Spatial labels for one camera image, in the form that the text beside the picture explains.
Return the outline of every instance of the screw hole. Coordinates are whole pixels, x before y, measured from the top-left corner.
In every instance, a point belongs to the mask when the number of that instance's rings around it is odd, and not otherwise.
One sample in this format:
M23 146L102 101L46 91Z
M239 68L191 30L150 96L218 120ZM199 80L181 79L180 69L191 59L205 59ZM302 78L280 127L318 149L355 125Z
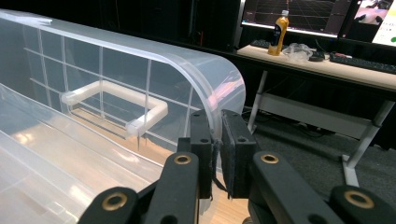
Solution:
M346 191L344 193L344 197L349 203L352 203L353 205L358 206L360 208L365 208L365 209L374 208L373 200L369 196L361 192L358 192L356 190Z
M191 157L186 156L186 155L180 155L180 156L175 157L174 161L177 164L187 164L191 161Z
M262 155L262 161L270 164L275 164L279 162L279 158L270 154Z
M103 209L107 211L115 211L126 204L127 196L122 192L114 192L107 197L102 202Z

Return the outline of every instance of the gray floor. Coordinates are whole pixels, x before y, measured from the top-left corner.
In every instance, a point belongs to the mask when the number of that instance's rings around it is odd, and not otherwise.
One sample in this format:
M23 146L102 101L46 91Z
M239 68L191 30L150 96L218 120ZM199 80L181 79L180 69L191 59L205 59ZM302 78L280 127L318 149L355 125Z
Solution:
M261 149L283 155L319 194L328 196L333 187L345 185L341 156L354 151L358 140L268 115L258 116L255 124L253 135ZM356 171L361 188L396 210L396 150L369 147Z

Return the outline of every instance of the desk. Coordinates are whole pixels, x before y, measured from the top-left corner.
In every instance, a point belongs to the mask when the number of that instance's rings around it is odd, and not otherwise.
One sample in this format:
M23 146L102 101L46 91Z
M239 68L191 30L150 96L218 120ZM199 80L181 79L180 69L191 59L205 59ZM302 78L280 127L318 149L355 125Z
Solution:
M279 56L271 56L267 54L267 49L260 49L252 46L246 46L238 50L237 54L261 60L266 63L271 63L274 66L278 65L279 69L296 69L300 70L300 72L306 71L307 74L309 73L311 75L313 74L325 77L329 80L338 79L344 81L346 84L353 83L362 87L369 87L372 90L381 90L382 92L389 93L396 92L396 76L392 74L331 63L329 61L323 61L320 63L292 63L288 60L288 57L282 53ZM359 139L359 143L354 153L350 156L342 156L346 183L348 185L358 187L359 182L356 176L355 167L367 147L372 142L376 133L379 131L389 111L394 106L394 99L391 99L392 97L389 97L390 99L385 97L384 104L381 106L373 120L361 119L316 106L302 104L271 94L262 94L262 89L267 76L265 67L263 67L263 70L262 80L247 125L248 128L252 132L254 131L253 123L257 110L262 109L283 117L296 119L301 122Z

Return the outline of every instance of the clear plastic bin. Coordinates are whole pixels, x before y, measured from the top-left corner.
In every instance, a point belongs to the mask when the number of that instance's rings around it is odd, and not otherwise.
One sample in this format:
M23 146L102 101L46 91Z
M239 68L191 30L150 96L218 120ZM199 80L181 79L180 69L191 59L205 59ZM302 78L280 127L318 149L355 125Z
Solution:
M3 9L0 27L1 223L75 223L99 192L157 180L193 112L214 139L242 112L219 56Z
M139 191L160 164L0 84L0 222L76 223L105 189Z

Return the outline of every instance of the computer monitor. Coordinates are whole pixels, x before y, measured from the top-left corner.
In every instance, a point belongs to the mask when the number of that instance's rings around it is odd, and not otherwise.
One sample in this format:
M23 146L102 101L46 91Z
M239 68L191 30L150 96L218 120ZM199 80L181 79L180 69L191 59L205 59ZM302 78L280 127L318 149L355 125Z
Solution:
M288 32L336 38L352 0L246 0L243 26L274 29L282 10L289 11Z
M356 0L352 3L340 40L379 47L396 47L396 3L393 0Z

